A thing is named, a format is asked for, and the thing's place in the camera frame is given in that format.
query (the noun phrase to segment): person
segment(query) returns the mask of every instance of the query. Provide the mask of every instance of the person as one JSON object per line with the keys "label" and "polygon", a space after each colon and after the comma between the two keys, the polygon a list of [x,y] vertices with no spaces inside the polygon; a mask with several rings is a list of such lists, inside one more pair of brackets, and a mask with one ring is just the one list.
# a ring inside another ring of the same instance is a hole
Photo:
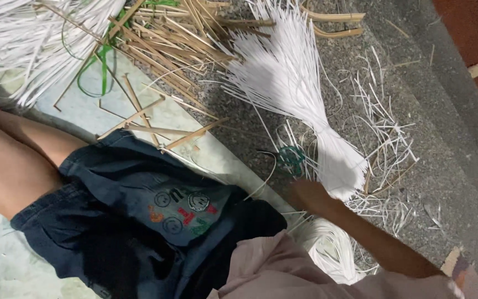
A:
{"label": "person", "polygon": [[456,298],[431,262],[316,182],[289,202],[344,229],[384,269],[338,285],[263,200],[116,130],[96,144],[0,111],[0,214],[101,298]]}

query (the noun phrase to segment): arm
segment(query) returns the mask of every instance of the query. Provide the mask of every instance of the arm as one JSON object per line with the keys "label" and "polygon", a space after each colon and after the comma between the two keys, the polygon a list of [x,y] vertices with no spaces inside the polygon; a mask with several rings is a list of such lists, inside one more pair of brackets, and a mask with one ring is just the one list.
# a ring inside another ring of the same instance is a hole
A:
{"label": "arm", "polygon": [[444,275],[421,254],[352,212],[342,201],[331,198],[322,184],[299,180],[292,184],[292,191],[291,203],[346,231],[383,269],[414,278]]}

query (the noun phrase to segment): dark shorts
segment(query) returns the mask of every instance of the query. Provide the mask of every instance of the dark shorts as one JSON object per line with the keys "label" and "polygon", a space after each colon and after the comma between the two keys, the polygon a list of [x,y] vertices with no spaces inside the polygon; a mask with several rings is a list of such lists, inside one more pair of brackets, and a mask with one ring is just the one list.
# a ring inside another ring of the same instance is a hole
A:
{"label": "dark shorts", "polygon": [[59,171],[66,184],[11,225],[60,278],[102,298],[206,298],[225,284],[238,241],[286,228],[268,203],[127,131],[76,150]]}

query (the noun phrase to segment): pink shirt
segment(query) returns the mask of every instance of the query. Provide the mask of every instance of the pink shirt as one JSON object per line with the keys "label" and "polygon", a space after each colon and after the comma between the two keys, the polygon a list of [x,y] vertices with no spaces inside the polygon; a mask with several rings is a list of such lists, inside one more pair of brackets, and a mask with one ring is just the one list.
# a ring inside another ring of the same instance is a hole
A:
{"label": "pink shirt", "polygon": [[238,242],[226,285],[208,299],[461,298],[454,294],[455,286],[445,276],[414,279],[392,272],[338,285],[283,230],[274,237]]}

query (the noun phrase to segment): hand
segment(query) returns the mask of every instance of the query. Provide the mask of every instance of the hand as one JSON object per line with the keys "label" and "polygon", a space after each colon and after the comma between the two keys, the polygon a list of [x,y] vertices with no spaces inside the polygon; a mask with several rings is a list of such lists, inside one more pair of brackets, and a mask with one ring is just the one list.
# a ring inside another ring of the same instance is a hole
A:
{"label": "hand", "polygon": [[311,214],[326,217],[329,211],[340,211],[344,203],[334,199],[319,182],[297,180],[290,185],[290,197],[287,199],[295,208],[306,210]]}

